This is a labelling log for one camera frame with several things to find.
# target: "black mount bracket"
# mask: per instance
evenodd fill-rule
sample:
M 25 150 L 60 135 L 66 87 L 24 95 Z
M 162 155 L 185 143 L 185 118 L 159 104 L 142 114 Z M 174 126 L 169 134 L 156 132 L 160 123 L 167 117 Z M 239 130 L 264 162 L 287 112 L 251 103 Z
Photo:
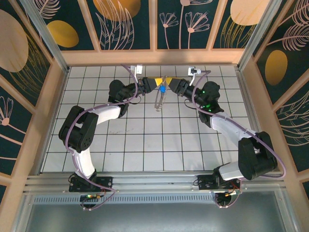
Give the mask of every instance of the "black mount bracket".
M 97 176 L 97 172 L 94 172 L 93 175 L 89 178 L 92 182 L 102 185 L 104 187 L 112 188 L 112 177 L 111 176 Z M 102 192 L 102 190 L 90 184 L 85 179 L 74 173 L 70 178 L 70 187 L 69 192 Z
M 197 184 L 199 190 L 216 190 L 216 189 L 234 189 L 235 187 L 240 188 L 240 181 L 238 179 L 223 180 L 219 168 L 213 170 L 212 175 L 198 175 Z

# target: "grid line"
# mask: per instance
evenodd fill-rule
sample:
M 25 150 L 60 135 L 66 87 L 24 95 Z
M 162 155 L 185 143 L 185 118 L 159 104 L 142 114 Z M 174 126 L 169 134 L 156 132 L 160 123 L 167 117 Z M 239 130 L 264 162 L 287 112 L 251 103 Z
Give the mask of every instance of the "grid line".
M 178 102 L 178 113 L 179 113 L 179 126 L 180 126 L 180 142 L 181 142 L 181 145 L 182 145 L 182 157 L 183 157 L 183 137 L 182 137 L 182 125 L 181 125 L 181 122 L 180 122 L 180 107 L 179 107 L 179 96 L 177 96 L 177 102 Z

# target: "flower drawing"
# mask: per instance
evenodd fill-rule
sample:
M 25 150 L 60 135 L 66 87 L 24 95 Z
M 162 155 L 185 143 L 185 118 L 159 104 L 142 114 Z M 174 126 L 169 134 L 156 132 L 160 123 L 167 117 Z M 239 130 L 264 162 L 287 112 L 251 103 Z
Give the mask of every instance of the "flower drawing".
M 168 42 L 168 38 L 167 38 L 166 28 L 177 26 L 179 23 L 178 23 L 178 20 L 175 16 L 175 13 L 167 13 L 166 15 L 165 15 L 165 13 L 161 13 L 160 14 L 160 20 L 161 20 L 161 23 L 164 27 L 165 41 L 166 41 L 166 45 L 169 49 L 169 42 Z
M 181 40 L 181 34 L 182 34 L 182 21 L 183 21 L 183 8 L 185 6 L 190 5 L 202 5 L 211 3 L 212 0 L 180 0 L 180 3 L 182 5 L 182 11 L 180 13 L 180 26 L 179 26 L 179 49 L 182 47 L 182 40 Z
M 192 12 L 185 14 L 185 22 L 187 24 L 189 38 L 188 38 L 188 49 L 190 48 L 190 37 L 191 33 L 209 30 L 210 25 L 207 24 L 208 18 L 207 13 L 196 13 L 192 18 Z
M 18 128 L 14 127 L 10 124 L 10 117 L 12 115 L 13 104 L 14 104 L 14 101 L 12 99 L 7 98 L 7 100 L 5 101 L 4 97 L 0 96 L 0 126 L 11 127 L 11 128 L 13 128 L 14 130 L 16 130 L 20 133 L 26 134 L 22 130 L 20 130 L 20 129 L 18 129 Z M 12 138 L 9 138 L 5 135 L 0 134 L 0 137 L 5 139 L 5 140 L 8 140 L 12 143 L 22 145 L 21 142 L 16 141 Z

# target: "white grid floor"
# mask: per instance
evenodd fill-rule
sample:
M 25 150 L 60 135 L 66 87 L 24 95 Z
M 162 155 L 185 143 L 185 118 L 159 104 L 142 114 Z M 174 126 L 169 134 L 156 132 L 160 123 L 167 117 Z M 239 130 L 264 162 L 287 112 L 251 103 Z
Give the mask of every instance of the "white grid floor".
M 191 80 L 186 75 L 187 68 L 146 66 L 140 77 L 166 75 Z M 250 128 L 234 67 L 197 68 L 211 70 L 207 80 L 221 87 L 220 107 Z M 74 171 L 71 155 L 66 152 L 57 134 L 74 105 L 89 108 L 106 103 L 109 84 L 114 79 L 125 85 L 133 82 L 121 66 L 71 68 L 42 172 Z M 213 170 L 223 163 L 237 160 L 237 147 L 222 134 L 202 124 L 196 110 L 184 105 L 185 98 L 170 90 L 162 111 L 157 112 L 154 108 L 155 95 L 156 90 L 142 97 L 139 104 L 130 105 L 123 118 L 97 126 L 90 151 L 98 172 Z

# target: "gray metal surface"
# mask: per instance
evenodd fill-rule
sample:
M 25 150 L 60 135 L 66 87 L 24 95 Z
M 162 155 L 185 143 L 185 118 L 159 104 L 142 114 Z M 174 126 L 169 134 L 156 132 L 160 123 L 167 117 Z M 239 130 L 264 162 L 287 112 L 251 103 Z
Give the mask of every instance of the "gray metal surface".
M 273 192 L 246 192 L 228 209 L 207 203 L 34 205 L 28 232 L 284 232 Z
M 112 176 L 113 188 L 117 194 L 149 193 L 196 193 L 198 187 L 193 185 L 197 175 L 212 172 L 154 172 L 154 173 L 99 173 L 98 176 Z M 69 193 L 68 178 L 71 173 L 50 173 L 29 176 L 24 188 L 25 195 L 66 195 Z M 273 191 L 285 188 L 283 181 L 257 178 L 254 181 L 243 181 L 243 191 Z
M 106 200 L 105 197 L 87 201 L 85 204 L 100 203 Z M 140 203 L 213 203 L 214 194 L 193 193 L 193 194 L 122 194 L 113 196 L 106 204 L 140 204 Z M 80 204 L 80 196 L 36 196 L 35 205 L 38 204 Z

